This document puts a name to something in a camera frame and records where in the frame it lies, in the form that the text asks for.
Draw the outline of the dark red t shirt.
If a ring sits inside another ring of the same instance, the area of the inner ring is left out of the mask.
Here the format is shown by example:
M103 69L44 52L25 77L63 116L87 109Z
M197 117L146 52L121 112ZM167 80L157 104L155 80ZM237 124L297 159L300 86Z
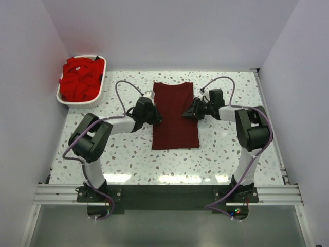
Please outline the dark red t shirt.
M156 82L154 102L163 117L153 125L153 150L199 148L198 121L183 117L194 98L193 83L167 85Z

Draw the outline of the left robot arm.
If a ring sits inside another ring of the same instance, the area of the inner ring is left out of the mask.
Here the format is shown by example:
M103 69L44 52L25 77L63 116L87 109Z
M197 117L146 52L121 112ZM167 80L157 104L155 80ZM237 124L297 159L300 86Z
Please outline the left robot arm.
M82 165L84 187L89 195L111 201L101 168L101 156L108 139L116 134L134 133L144 124L155 125L162 121L157 105L148 97L140 97L136 105L123 116L100 118L88 113L71 135L68 149L62 157L65 160L78 161Z

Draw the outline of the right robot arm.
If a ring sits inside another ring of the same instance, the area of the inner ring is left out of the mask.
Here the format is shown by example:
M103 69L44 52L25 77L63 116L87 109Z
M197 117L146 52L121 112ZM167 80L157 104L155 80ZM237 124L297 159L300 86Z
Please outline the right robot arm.
M235 123L237 140L241 146L239 164L231 178L230 189L216 202L223 202L237 193L252 192L259 158L273 140L273 130L264 107L226 105L223 91L214 89L202 98L195 97L182 117L202 120L206 115Z

